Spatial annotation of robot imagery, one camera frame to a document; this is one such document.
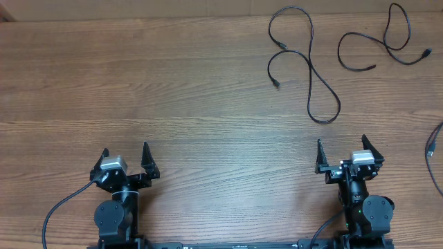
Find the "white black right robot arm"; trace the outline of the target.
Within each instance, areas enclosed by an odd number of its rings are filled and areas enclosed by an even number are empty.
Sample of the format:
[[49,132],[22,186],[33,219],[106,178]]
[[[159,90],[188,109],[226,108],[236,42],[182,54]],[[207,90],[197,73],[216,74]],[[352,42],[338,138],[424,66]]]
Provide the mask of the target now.
[[[384,157],[374,148],[366,135],[362,135],[363,149],[353,151],[348,160],[331,166],[317,140],[315,172],[325,175],[327,184],[338,185],[338,199],[343,210],[327,220],[312,237],[309,247],[317,243],[321,248],[393,248],[390,232],[395,204],[386,196],[370,195],[366,182],[378,175]],[[343,215],[346,231],[338,231],[333,238],[317,242],[320,232]]]

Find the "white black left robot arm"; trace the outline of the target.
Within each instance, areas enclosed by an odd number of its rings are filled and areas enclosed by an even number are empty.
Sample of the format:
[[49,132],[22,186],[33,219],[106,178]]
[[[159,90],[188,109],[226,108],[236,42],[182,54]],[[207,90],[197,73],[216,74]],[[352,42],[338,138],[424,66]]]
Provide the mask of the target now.
[[90,171],[92,183],[111,194],[111,199],[102,202],[94,213],[99,229],[98,248],[153,247],[138,233],[139,190],[151,187],[152,180],[160,177],[147,142],[143,144],[141,167],[143,173],[129,175],[124,158],[110,156],[105,149]]

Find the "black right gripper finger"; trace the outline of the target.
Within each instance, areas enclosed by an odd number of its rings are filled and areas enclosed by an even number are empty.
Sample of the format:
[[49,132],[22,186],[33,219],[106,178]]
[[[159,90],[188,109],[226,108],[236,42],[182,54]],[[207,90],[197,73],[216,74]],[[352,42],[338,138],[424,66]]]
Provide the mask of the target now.
[[315,165],[315,173],[316,174],[324,174],[327,167],[329,166],[327,162],[327,158],[323,149],[323,145],[321,139],[317,140],[317,157],[316,157],[316,165]]
[[369,141],[368,137],[365,134],[362,135],[361,142],[365,150],[371,151],[374,157],[375,165],[382,165],[385,160],[384,157],[381,155],[381,153],[378,150],[375,149],[375,147],[372,145],[372,143]]

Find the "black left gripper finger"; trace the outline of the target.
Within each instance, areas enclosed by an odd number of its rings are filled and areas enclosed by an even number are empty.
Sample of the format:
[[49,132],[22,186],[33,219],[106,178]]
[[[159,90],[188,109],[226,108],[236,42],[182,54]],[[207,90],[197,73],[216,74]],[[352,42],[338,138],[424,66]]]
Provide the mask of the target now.
[[103,161],[104,158],[108,156],[109,156],[109,150],[107,148],[104,148],[97,163],[93,166],[92,170],[90,171],[90,177],[89,177],[90,180],[93,180],[95,178],[96,174],[100,171],[101,162]]
[[143,143],[143,153],[141,158],[141,167],[145,170],[145,173],[150,179],[160,178],[160,171],[152,157],[148,143]]

